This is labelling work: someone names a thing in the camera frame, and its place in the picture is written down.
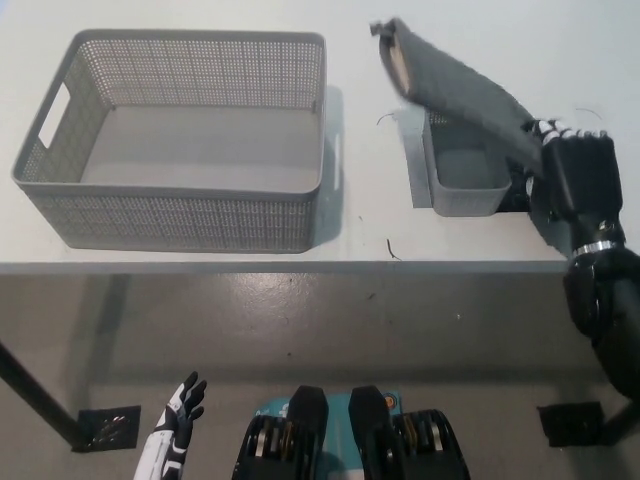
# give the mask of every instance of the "white robotic glove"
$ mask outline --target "white robotic glove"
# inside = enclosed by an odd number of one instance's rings
[[[204,413],[199,405],[207,382],[196,385],[197,381],[198,373],[193,372],[169,400],[147,438],[134,480],[180,480],[182,477],[193,422]]]

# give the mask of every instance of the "silver ring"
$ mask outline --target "silver ring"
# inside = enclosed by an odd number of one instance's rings
[[[617,246],[618,244],[616,242],[612,242],[611,240],[602,240],[600,242],[589,243],[574,250],[573,258],[584,255],[585,253],[596,253],[602,252],[604,250],[611,250],[612,248],[616,248]]]

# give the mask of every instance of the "basket handle hole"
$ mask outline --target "basket handle hole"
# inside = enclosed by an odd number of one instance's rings
[[[69,90],[63,83],[58,89],[58,93],[56,94],[56,98],[54,98],[53,103],[51,104],[51,108],[49,108],[47,118],[45,118],[44,122],[42,123],[40,133],[38,133],[38,138],[45,148],[49,148],[49,145],[51,145],[51,142],[53,142],[53,138],[58,131],[58,127],[60,126],[60,120],[62,120],[62,116],[64,115],[64,112],[69,105],[69,100],[71,100]]]

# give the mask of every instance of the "mesh basket wall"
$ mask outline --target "mesh basket wall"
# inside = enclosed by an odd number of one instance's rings
[[[104,119],[118,106],[304,109],[323,119],[322,38],[244,35],[95,31],[76,38],[60,76],[70,101],[51,146],[44,147],[37,136],[41,125],[34,125],[14,169],[20,187],[68,245],[247,252],[311,247],[317,192],[272,200],[214,191],[75,188]],[[55,95],[55,81],[51,88]]]

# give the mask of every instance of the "small gray basket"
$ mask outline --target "small gray basket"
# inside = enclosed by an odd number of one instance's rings
[[[94,30],[69,47],[13,169],[71,247],[302,252],[324,147],[324,39]],[[55,135],[39,135],[62,85]]]
[[[496,213],[511,186],[505,147],[433,111],[426,111],[422,139],[433,209],[443,217]]]

